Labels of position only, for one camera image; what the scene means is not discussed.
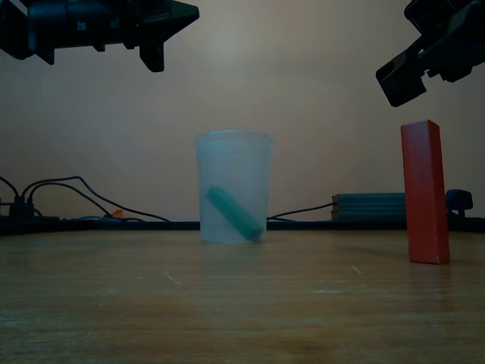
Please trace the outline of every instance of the red wooden block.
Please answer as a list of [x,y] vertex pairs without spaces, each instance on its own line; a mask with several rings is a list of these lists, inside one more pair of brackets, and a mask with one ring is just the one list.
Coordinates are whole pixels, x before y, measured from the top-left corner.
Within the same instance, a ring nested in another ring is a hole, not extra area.
[[440,127],[434,122],[402,125],[409,260],[449,262],[448,220]]

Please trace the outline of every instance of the beige wall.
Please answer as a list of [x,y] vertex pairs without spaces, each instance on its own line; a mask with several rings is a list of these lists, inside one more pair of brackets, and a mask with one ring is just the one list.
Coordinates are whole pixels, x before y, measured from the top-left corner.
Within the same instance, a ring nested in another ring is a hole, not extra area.
[[[109,46],[56,52],[56,65],[0,55],[1,175],[19,187],[72,174],[135,209],[197,219],[193,139],[245,129],[276,140],[273,213],[336,193],[403,190],[399,126],[442,127],[446,188],[474,194],[485,216],[485,67],[455,84],[388,105],[375,71],[417,37],[408,0],[193,0],[201,19],[166,44],[163,74]],[[3,201],[9,191],[0,185]],[[46,187],[48,215],[95,207]],[[329,218],[328,211],[300,218]]]

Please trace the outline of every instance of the red block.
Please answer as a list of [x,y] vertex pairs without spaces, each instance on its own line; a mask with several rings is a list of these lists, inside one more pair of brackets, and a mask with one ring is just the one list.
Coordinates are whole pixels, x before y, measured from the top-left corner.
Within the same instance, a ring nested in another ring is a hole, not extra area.
[[440,127],[434,122],[402,125],[409,260],[449,262],[448,220]]

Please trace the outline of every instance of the green object in cup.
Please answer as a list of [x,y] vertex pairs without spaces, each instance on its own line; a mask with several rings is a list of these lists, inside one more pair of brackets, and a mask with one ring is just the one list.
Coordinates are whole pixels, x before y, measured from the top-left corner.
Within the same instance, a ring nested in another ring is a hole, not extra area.
[[264,228],[222,187],[211,187],[207,198],[246,240],[263,234]]

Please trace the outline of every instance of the cup rim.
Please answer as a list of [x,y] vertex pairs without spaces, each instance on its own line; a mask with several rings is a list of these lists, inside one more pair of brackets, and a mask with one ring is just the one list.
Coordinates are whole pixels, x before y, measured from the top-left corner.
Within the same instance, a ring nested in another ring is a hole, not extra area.
[[221,139],[230,139],[234,137],[253,137],[255,139],[259,139],[261,141],[273,143],[274,139],[265,134],[259,133],[257,131],[250,131],[250,130],[216,130],[211,131],[204,134],[199,134],[196,137],[196,143],[200,143],[203,141],[211,141],[211,140],[221,140]]

